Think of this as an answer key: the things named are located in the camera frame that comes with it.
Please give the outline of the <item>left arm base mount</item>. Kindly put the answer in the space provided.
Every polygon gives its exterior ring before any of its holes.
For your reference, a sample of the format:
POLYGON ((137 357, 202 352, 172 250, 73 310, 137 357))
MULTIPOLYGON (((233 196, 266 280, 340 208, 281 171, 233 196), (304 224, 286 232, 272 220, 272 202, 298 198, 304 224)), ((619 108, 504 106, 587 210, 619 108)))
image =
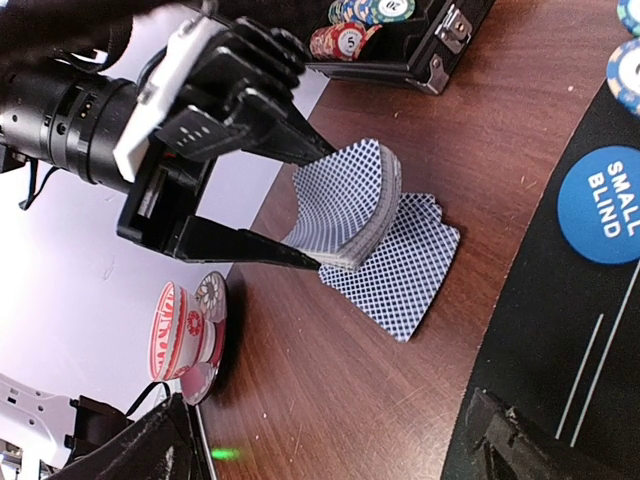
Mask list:
POLYGON ((1 376, 1 467, 41 479, 116 437, 132 421, 111 405, 1 376))

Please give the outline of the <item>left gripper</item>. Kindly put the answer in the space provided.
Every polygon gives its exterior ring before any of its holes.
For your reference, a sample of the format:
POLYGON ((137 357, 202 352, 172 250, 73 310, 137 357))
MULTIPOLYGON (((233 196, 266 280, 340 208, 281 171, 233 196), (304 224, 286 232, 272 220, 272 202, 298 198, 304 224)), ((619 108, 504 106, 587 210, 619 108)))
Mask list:
POLYGON ((217 159, 242 150, 305 166, 335 148, 293 103, 308 59, 288 31, 248 18, 190 22, 140 91, 116 151, 129 189, 118 235, 187 263, 317 271, 301 251, 196 211, 217 159))

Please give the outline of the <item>blue small blind button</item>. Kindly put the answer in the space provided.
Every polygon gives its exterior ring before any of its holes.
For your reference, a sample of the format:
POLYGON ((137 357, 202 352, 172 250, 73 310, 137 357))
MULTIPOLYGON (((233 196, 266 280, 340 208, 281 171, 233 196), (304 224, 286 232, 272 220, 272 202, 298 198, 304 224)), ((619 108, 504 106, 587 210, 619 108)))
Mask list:
POLYGON ((582 257, 603 265, 639 259, 639 150, 598 148, 578 160, 561 184, 560 229, 582 257))

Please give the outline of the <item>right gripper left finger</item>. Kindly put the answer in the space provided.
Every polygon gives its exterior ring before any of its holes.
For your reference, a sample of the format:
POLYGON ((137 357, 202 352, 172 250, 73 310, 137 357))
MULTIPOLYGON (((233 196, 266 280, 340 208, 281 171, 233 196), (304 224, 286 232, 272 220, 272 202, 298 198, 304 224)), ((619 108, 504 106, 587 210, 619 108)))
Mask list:
POLYGON ((175 394, 55 479, 191 479, 193 447, 185 404, 175 394))

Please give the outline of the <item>grey card deck box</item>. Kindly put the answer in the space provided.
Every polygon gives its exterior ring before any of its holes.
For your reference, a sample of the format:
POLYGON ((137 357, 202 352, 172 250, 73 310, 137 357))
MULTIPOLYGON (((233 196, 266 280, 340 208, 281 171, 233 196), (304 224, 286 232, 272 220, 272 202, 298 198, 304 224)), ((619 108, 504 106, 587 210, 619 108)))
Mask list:
POLYGON ((282 240, 323 265, 358 270, 397 213, 401 162, 379 140, 362 139, 293 176, 297 218, 282 240))

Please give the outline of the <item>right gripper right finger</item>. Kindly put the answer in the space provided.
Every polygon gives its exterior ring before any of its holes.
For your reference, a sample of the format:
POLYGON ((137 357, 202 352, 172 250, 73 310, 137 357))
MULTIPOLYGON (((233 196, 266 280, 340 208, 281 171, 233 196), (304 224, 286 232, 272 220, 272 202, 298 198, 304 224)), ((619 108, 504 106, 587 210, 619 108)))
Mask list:
POLYGON ((515 407, 476 388, 465 444, 478 479, 628 479, 544 432, 515 407))

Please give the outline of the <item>green fifty chip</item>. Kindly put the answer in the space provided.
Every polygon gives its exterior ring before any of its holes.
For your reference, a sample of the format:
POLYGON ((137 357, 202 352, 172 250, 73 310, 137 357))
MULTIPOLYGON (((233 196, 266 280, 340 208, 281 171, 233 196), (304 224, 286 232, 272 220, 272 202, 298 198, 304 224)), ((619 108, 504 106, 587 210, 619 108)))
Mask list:
POLYGON ((640 36, 640 0, 619 0, 617 15, 620 23, 634 37, 640 36))

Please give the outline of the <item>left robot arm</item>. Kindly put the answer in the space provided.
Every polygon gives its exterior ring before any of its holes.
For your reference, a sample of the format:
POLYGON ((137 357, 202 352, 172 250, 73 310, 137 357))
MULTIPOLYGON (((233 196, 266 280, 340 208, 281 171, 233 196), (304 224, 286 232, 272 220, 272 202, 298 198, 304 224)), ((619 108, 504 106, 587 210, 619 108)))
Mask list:
POLYGON ((136 81, 105 75, 128 47, 131 16, 79 45, 3 64, 1 168, 47 163, 123 193, 118 235, 187 263, 315 270, 298 247, 197 215, 224 154, 305 166, 332 152, 293 103, 308 48, 287 30, 226 22, 216 10, 203 2, 136 81))

